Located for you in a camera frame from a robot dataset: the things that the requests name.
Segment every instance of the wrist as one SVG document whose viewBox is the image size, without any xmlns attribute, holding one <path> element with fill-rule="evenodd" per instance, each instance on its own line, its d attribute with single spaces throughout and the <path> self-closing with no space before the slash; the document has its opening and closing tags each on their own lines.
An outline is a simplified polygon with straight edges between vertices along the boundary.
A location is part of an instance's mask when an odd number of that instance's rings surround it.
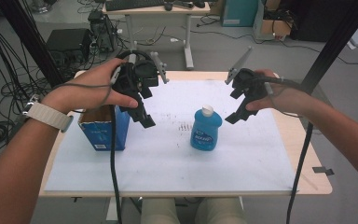
<svg viewBox="0 0 358 224">
<path fill-rule="evenodd" d="M 51 107 L 57 111 L 62 112 L 63 114 L 68 114 L 72 108 L 70 108 L 70 97 L 67 95 L 66 91 L 52 91 L 46 95 L 41 104 Z"/>
<path fill-rule="evenodd" d="M 303 99 L 301 102 L 300 115 L 306 117 L 307 119 L 312 118 L 312 116 L 317 112 L 320 101 L 316 98 L 309 96 L 309 99 Z"/>
</svg>

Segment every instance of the bottle label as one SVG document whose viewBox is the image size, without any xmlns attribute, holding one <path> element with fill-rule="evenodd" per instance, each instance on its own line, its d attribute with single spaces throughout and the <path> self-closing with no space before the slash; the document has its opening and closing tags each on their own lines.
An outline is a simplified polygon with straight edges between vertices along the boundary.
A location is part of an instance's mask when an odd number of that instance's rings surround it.
<svg viewBox="0 0 358 224">
<path fill-rule="evenodd" d="M 193 133 L 193 140 L 198 145 L 202 145 L 206 147 L 213 145 L 213 138 L 210 135 L 200 130 L 196 130 Z"/>
</svg>

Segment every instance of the white paper sheet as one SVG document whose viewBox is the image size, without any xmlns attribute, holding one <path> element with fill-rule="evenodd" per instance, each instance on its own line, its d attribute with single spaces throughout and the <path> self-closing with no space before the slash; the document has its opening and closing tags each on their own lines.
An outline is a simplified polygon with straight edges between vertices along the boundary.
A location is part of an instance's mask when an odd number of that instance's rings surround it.
<svg viewBox="0 0 358 224">
<path fill-rule="evenodd" d="M 294 172 L 270 110 L 223 122 L 213 151 L 191 147 L 194 113 L 204 104 L 226 118 L 242 98 L 224 81 L 170 81 L 151 88 L 145 109 L 156 126 L 130 122 L 126 149 L 116 153 L 120 192 L 287 193 Z M 109 152 L 95 151 L 76 122 L 62 140 L 46 191 L 113 191 Z"/>
</svg>

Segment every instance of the table leg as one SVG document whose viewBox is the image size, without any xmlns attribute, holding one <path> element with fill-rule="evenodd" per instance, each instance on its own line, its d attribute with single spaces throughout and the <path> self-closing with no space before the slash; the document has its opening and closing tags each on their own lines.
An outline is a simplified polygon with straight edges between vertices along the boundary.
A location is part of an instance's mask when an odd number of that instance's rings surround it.
<svg viewBox="0 0 358 224">
<path fill-rule="evenodd" d="M 193 70 L 193 56 L 191 55 L 190 47 L 190 28 L 191 28 L 191 15 L 186 15 L 186 40 L 185 40 L 185 58 L 187 70 Z"/>
<path fill-rule="evenodd" d="M 126 15 L 126 23 L 127 23 L 127 30 L 129 33 L 130 39 L 130 49 L 136 49 L 136 42 L 133 40 L 133 33 L 132 33 L 132 18 L 130 15 Z"/>
<path fill-rule="evenodd" d="M 107 209 L 106 221 L 117 222 L 117 204 L 115 197 L 110 198 L 109 207 Z"/>
</svg>

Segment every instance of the black pole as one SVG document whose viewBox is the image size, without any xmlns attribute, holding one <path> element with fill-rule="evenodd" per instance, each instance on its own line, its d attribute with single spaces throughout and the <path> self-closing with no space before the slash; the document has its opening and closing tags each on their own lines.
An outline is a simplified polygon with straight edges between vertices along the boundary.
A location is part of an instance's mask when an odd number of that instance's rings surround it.
<svg viewBox="0 0 358 224">
<path fill-rule="evenodd" d="M 35 29 L 19 0 L 0 0 L 0 9 L 34 58 L 50 86 L 62 84 L 63 78 L 48 54 L 45 41 Z"/>
<path fill-rule="evenodd" d="M 354 0 L 346 16 L 328 39 L 318 58 L 301 83 L 308 93 L 313 91 L 357 29 L 358 0 Z"/>
</svg>

